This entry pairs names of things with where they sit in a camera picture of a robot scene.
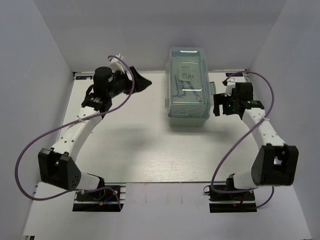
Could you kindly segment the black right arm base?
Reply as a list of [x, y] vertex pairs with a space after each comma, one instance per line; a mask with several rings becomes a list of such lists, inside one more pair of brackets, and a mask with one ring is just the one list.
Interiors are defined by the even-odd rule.
[[225, 182], [215, 182], [214, 188], [219, 191], [233, 193], [219, 193], [212, 190], [211, 185], [203, 188], [203, 193], [209, 196], [210, 213], [252, 213], [257, 212], [256, 198], [252, 190], [236, 193], [234, 173], [230, 174]]

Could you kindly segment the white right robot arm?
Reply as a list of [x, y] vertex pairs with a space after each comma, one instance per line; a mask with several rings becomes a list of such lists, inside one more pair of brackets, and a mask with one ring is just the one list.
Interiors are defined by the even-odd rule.
[[238, 115], [249, 128], [259, 149], [248, 171], [231, 174], [226, 181], [226, 195], [236, 200], [260, 186], [290, 186], [295, 179], [299, 151], [279, 137], [267, 120], [264, 105], [254, 99], [250, 82], [225, 81], [225, 93], [213, 96], [215, 116]]

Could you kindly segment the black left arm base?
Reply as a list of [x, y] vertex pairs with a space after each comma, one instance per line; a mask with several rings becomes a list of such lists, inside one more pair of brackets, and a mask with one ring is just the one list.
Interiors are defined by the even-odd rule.
[[110, 189], [97, 192], [77, 192], [73, 201], [73, 212], [116, 213], [124, 206], [126, 198], [126, 184], [116, 183], [109, 185]]

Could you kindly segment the large brown hex key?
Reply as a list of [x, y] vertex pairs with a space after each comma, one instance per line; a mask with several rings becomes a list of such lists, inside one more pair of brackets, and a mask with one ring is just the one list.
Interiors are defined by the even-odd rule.
[[176, 97], [183, 98], [187, 95], [187, 93], [193, 93], [196, 96], [198, 92], [201, 92], [201, 88], [195, 88], [190, 80], [181, 80], [177, 76], [175, 76], [175, 86], [176, 86]]

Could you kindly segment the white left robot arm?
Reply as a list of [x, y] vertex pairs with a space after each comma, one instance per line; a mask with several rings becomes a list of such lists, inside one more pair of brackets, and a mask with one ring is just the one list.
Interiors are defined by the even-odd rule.
[[44, 183], [67, 191], [88, 191], [96, 200], [105, 196], [104, 179], [81, 172], [76, 160], [90, 133], [104, 118], [101, 113], [112, 107], [112, 99], [120, 94], [142, 92], [152, 84], [133, 66], [129, 69], [133, 79], [106, 66], [95, 70], [93, 83], [88, 87], [79, 109], [79, 119], [50, 149], [43, 148], [38, 154], [40, 178]]

